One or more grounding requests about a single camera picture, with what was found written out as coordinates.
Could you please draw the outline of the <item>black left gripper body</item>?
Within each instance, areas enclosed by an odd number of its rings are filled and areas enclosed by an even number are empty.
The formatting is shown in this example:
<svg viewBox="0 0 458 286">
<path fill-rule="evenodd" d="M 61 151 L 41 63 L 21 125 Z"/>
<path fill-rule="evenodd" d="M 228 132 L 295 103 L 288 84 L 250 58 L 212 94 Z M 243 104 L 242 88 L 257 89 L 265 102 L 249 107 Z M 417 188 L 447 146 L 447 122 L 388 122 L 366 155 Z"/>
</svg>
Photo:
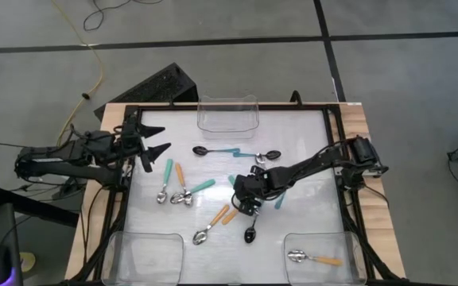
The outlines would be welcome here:
<svg viewBox="0 0 458 286">
<path fill-rule="evenodd" d="M 148 147 L 143 141 L 145 138 L 138 133 L 138 123 L 141 123 L 141 120 L 136 114 L 125 117 L 121 128 L 122 146 L 124 149 L 133 150 L 139 155 L 145 172 L 152 172 L 151 162 L 146 156 Z"/>
</svg>

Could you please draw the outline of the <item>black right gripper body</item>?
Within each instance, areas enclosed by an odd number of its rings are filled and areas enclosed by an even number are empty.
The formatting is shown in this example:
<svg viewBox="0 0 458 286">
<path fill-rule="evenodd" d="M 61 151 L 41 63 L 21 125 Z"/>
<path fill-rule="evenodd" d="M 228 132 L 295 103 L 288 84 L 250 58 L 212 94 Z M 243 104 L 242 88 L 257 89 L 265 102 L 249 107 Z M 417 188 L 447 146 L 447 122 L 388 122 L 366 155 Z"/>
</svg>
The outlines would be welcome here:
<svg viewBox="0 0 458 286">
<path fill-rule="evenodd" d="M 237 175 L 235 177 L 231 203 L 238 212 L 247 216 L 254 216 L 257 209 L 262 205 L 260 199 L 264 198 L 265 180 L 262 176 L 264 172 L 264 168 L 254 165 L 251 167 L 249 175 Z"/>
</svg>

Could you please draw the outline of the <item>black perforated crate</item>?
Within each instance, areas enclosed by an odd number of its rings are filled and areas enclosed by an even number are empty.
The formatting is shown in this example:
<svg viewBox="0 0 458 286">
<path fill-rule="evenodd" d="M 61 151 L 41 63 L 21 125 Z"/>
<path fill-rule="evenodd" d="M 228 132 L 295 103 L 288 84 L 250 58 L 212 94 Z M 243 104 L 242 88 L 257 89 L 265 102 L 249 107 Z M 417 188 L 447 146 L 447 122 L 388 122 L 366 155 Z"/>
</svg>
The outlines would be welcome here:
<svg viewBox="0 0 458 286">
<path fill-rule="evenodd" d="M 124 91 L 109 103 L 197 102 L 198 99 L 196 83 L 177 63 L 172 63 Z"/>
</svg>

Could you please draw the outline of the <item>clear plastic bin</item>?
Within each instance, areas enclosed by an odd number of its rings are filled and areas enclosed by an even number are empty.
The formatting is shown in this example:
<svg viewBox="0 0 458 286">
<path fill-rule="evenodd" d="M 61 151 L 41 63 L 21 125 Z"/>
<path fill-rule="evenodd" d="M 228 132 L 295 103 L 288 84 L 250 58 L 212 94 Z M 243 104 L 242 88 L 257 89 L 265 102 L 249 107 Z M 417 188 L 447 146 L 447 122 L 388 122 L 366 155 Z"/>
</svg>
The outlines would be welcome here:
<svg viewBox="0 0 458 286">
<path fill-rule="evenodd" d="M 199 98 L 197 127 L 207 139 L 249 139 L 259 127 L 258 100 L 241 98 Z"/>
<path fill-rule="evenodd" d="M 286 254 L 303 250 L 311 256 L 338 258 L 342 266 L 291 261 Z M 364 286 L 367 272 L 359 239 L 351 232 L 287 234 L 283 241 L 285 273 L 292 286 Z"/>
<path fill-rule="evenodd" d="M 118 231 L 106 248 L 101 281 L 105 286 L 176 286 L 183 261 L 179 234 Z"/>
</svg>

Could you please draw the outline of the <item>yellow disc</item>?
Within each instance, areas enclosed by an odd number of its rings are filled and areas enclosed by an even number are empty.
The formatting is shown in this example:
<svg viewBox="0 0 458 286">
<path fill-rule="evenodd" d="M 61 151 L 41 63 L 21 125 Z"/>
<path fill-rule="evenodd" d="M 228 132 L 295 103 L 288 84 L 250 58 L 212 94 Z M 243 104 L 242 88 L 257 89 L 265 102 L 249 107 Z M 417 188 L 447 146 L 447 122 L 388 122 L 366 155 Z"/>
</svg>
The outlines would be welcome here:
<svg viewBox="0 0 458 286">
<path fill-rule="evenodd" d="M 22 273 L 30 272 L 37 263 L 37 257 L 34 253 L 20 252 L 19 258 Z"/>
</svg>

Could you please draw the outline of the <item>black metal table frame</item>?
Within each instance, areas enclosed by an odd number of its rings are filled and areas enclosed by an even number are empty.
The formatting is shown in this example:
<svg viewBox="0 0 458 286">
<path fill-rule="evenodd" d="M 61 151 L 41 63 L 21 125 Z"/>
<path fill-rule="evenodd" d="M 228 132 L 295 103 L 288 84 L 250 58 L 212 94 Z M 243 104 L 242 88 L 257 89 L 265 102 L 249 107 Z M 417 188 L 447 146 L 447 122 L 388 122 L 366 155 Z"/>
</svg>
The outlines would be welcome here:
<svg viewBox="0 0 458 286">
<path fill-rule="evenodd" d="M 126 113 L 132 113 L 137 108 L 172 111 L 176 114 L 180 111 L 193 111 L 197 105 L 193 102 L 175 106 L 166 103 L 110 103 L 104 111 L 100 129 L 112 129 L 123 122 Z M 328 113 L 328 134 L 336 140 L 353 135 L 367 138 L 371 136 L 363 106 L 359 102 L 307 102 L 303 105 L 299 105 L 297 102 L 267 102 L 260 107 L 260 110 L 272 109 L 281 111 L 324 110 Z M 81 207 L 82 215 L 77 219 L 75 238 L 64 277 L 66 280 L 72 280 L 80 271 L 83 265 L 82 255 L 86 253 L 90 257 L 101 244 L 101 239 L 106 230 L 103 225 L 105 215 L 109 215 L 110 221 L 113 222 L 121 207 L 120 195 L 116 195 L 114 198 L 104 194 L 97 195 L 99 188 L 100 185 L 95 181 L 87 183 Z M 390 211 L 382 205 L 372 205 L 370 196 L 365 190 L 360 193 L 353 192 L 350 194 L 347 192 L 344 199 L 346 202 L 355 203 L 353 207 L 346 208 L 356 226 L 355 232 L 374 246 L 375 254 L 382 261 L 382 265 L 377 267 L 369 255 L 365 254 L 364 262 L 367 273 L 372 278 L 380 280 L 382 279 L 380 271 L 388 268 L 396 276 L 404 277 L 405 270 L 391 222 Z"/>
</svg>

